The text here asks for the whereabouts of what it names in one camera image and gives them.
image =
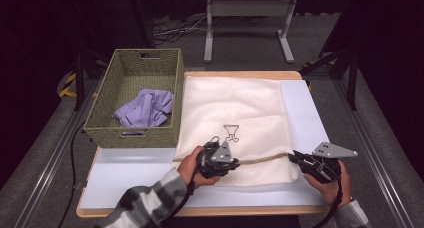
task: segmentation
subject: white cloth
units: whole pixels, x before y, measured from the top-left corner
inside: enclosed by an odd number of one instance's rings
[[[220,144],[227,138],[232,157],[240,161],[292,153],[280,82],[254,78],[187,77],[175,158],[184,158],[214,136],[220,138]],[[178,165],[178,162],[173,163],[174,167]],[[298,173],[298,167],[286,156],[241,165],[216,185],[287,183],[296,180]]]

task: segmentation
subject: green woven basket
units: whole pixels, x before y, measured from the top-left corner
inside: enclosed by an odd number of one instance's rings
[[[176,147],[180,132],[184,64],[180,49],[118,49],[103,78],[84,130],[102,148]],[[112,114],[143,88],[174,94],[174,107],[159,127],[121,127]],[[128,132],[143,135],[125,135]]]

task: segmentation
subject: human hand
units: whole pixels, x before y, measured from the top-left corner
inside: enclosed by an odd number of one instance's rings
[[[351,195],[352,195],[352,185],[350,182],[350,176],[349,173],[346,170],[346,166],[342,161],[339,160],[340,168],[342,171],[341,175],[341,183],[342,183],[342,202],[339,204],[339,207],[342,207],[344,205],[347,205],[349,202],[351,202]],[[337,196],[337,192],[339,190],[339,186],[337,185],[337,182],[331,182],[328,184],[321,184],[319,181],[317,181],[313,176],[309,174],[304,174],[303,177],[305,177],[306,181],[314,187],[315,189],[319,190],[321,193],[321,196],[324,198],[325,202],[331,206],[334,202],[334,199]]]
[[[186,185],[190,183],[190,179],[193,175],[194,169],[197,165],[197,155],[203,151],[203,146],[197,146],[193,152],[186,156],[184,160],[181,162],[177,171],[180,173]],[[213,185],[219,181],[219,176],[214,176],[209,179],[203,177],[199,172],[194,175],[194,189],[197,189],[202,185]]]

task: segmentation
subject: crumpled purple cloth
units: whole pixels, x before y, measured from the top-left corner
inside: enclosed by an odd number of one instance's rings
[[[165,90],[142,89],[136,98],[113,113],[124,127],[160,126],[172,112],[174,95]]]

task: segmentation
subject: plaid shirt sleeve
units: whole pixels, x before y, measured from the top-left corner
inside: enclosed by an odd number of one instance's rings
[[[95,227],[160,227],[187,193],[180,174],[171,169],[152,187],[136,186],[121,197],[115,210]]]
[[[371,228],[362,208],[359,206],[358,201],[354,200],[349,204],[338,208],[334,214],[337,227],[349,228]]]

